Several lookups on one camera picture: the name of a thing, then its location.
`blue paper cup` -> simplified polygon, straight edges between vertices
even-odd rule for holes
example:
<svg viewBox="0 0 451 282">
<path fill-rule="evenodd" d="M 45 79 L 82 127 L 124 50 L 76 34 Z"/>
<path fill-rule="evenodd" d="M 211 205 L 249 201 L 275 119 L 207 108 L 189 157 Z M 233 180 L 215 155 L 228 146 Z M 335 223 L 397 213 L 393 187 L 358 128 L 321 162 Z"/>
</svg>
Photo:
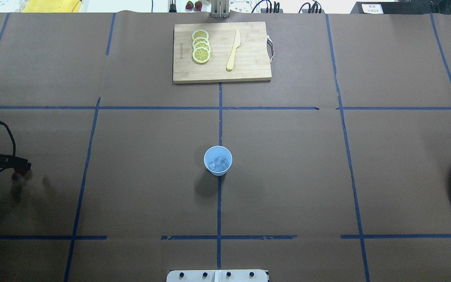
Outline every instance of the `blue paper cup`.
<svg viewBox="0 0 451 282">
<path fill-rule="evenodd" d="M 225 159 L 227 159 L 229 165 L 224 171 L 215 172 L 208 167 L 208 165 L 210 163 L 213 163 L 217 157 L 225 157 Z M 206 151 L 206 153 L 204 153 L 204 166 L 206 166 L 206 169 L 208 169 L 208 171 L 210 171 L 211 174 L 215 176 L 222 176 L 226 174 L 227 170 L 229 170 L 232 164 L 233 164 L 233 155 L 231 155 L 231 152 L 229 152 L 229 150 L 227 150 L 226 147 L 213 146 L 209 148 Z"/>
</svg>

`knife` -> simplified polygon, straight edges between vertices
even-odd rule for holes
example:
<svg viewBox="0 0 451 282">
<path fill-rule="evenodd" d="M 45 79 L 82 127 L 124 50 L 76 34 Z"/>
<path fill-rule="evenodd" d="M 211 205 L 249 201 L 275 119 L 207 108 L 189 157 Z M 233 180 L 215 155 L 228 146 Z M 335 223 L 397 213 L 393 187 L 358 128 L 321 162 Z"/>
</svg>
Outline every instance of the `knife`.
<svg viewBox="0 0 451 282">
<path fill-rule="evenodd" d="M 225 69 L 228 71 L 233 70 L 234 68 L 234 59 L 236 57 L 236 49 L 241 45 L 241 34 L 240 30 L 236 30 L 236 35 L 234 35 L 233 49 L 231 50 L 231 55 L 229 56 L 229 60 L 225 65 Z"/>
</svg>

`ice cube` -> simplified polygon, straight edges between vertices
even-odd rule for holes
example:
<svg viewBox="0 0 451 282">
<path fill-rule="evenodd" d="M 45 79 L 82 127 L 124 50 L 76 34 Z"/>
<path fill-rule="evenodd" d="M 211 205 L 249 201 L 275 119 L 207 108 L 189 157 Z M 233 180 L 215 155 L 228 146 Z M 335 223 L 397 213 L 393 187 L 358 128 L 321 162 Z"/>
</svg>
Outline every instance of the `ice cube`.
<svg viewBox="0 0 451 282">
<path fill-rule="evenodd" d="M 213 162 L 208 164 L 208 168 L 213 172 L 223 172 L 228 166 L 229 162 L 224 156 L 216 157 Z"/>
</svg>

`strawberry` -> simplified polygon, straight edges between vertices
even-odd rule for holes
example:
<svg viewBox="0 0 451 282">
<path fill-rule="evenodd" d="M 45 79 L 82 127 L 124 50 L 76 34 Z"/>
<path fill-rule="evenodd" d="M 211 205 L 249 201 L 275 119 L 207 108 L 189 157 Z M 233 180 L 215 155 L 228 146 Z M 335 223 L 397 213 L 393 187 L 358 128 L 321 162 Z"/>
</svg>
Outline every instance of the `strawberry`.
<svg viewBox="0 0 451 282">
<path fill-rule="evenodd" d="M 186 4 L 186 10 L 192 10 L 194 8 L 194 4 L 191 1 L 188 1 Z"/>
<path fill-rule="evenodd" d="M 203 7 L 203 3 L 201 3 L 201 1 L 196 1 L 195 7 L 198 11 L 201 11 L 201 8 Z"/>
</svg>

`wooden cutting board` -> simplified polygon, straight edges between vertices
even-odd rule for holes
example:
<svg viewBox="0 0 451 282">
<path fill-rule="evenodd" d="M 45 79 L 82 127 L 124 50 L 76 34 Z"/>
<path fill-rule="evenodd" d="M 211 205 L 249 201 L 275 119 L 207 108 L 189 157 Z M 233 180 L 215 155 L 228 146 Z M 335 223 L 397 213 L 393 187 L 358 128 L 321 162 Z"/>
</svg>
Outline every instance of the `wooden cutting board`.
<svg viewBox="0 0 451 282">
<path fill-rule="evenodd" d="M 193 61 L 192 47 L 193 32 L 200 29 L 208 32 L 211 45 L 210 60 L 202 65 Z M 227 71 L 236 29 L 241 33 L 241 45 L 236 50 L 234 69 Z M 175 84 L 271 80 L 265 22 L 175 25 L 173 39 Z"/>
</svg>

